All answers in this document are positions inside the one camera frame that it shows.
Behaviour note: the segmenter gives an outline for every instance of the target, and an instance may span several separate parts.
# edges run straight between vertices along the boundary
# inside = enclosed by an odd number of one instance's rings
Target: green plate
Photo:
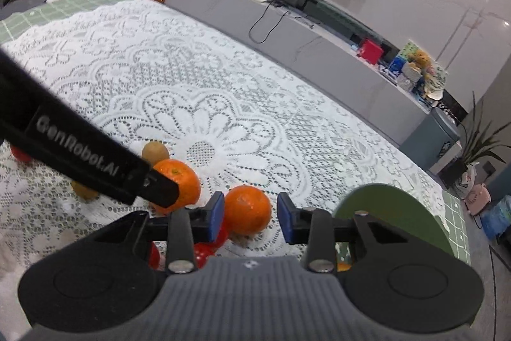
[[[448,232],[420,202],[403,190],[387,184],[363,185],[347,195],[334,217],[351,218],[364,210],[454,256]]]

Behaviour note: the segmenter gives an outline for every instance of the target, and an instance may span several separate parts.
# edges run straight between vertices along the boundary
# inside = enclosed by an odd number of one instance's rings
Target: green tablecloth
[[[467,227],[463,219],[463,203],[450,195],[447,191],[443,193],[446,206],[446,221],[449,227],[449,242],[451,243],[454,256],[470,264],[469,241],[467,238]]]
[[[45,3],[23,13],[13,13],[0,23],[0,44],[16,39],[28,28],[70,17],[76,12],[92,11],[102,5],[124,0],[61,0]]]

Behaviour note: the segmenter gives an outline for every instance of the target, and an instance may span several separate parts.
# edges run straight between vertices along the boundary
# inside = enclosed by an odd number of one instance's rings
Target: red box
[[[357,56],[362,57],[370,64],[376,65],[383,55],[383,49],[371,40],[364,40],[360,46]]]

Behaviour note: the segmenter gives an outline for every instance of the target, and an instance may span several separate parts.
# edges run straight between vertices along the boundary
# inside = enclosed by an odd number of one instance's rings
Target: tangerine
[[[153,168],[179,185],[179,197],[170,207],[163,208],[151,203],[158,213],[168,214],[185,205],[197,203],[200,197],[200,180],[192,168],[176,159],[164,159]]]
[[[229,231],[252,236],[264,230],[270,220],[270,200],[256,187],[239,185],[225,196],[224,222]]]

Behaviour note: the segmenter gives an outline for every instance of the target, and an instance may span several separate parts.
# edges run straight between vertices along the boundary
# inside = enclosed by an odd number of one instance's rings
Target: stuffed toy
[[[424,72],[431,65],[431,58],[428,53],[422,49],[418,49],[415,53],[408,55],[408,60],[421,69]]]

